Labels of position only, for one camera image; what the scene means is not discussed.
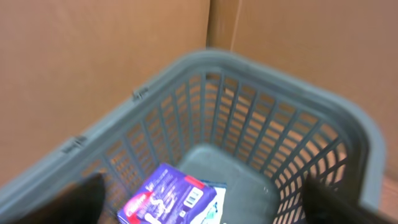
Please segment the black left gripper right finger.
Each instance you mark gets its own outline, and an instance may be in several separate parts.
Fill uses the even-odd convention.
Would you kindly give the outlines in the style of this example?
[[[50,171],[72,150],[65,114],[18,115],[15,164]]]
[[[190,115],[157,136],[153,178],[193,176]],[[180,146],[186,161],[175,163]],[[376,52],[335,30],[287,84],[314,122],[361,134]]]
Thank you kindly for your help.
[[[390,218],[351,203],[311,175],[305,179],[301,197],[308,224],[392,224]]]

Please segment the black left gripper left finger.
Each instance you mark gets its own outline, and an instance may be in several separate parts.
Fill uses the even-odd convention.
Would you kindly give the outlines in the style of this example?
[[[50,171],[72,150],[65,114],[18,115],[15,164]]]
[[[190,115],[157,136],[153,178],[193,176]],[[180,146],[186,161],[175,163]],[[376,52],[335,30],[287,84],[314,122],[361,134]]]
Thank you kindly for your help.
[[[41,207],[12,219],[12,224],[97,223],[106,199],[102,174],[95,174]]]

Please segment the purple sanitary pad pack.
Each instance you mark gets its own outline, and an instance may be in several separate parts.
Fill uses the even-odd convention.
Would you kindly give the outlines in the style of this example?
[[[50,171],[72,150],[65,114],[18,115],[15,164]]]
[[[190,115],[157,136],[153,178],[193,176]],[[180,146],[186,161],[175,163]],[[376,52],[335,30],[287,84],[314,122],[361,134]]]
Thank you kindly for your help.
[[[215,189],[162,163],[118,212],[122,224],[191,224]]]

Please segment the white blue snack bag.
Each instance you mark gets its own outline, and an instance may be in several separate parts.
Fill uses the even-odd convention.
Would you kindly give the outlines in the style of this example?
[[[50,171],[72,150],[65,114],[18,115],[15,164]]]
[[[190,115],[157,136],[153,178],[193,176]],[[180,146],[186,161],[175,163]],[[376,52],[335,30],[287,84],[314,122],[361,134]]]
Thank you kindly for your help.
[[[196,216],[190,223],[191,224],[220,224],[223,215],[223,205],[227,185],[221,182],[212,182],[209,180],[201,180],[207,186],[215,189],[216,196],[208,204],[208,206]]]

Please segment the grey plastic shopping basket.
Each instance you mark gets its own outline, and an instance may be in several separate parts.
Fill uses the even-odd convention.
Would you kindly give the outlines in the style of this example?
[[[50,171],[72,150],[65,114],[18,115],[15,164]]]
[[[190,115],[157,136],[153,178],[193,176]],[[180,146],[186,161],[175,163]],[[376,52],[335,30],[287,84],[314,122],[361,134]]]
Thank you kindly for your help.
[[[239,55],[188,54],[1,189],[1,220],[101,173],[101,223],[163,163],[227,185],[223,223],[303,223],[307,176],[370,210],[386,145],[356,104]]]

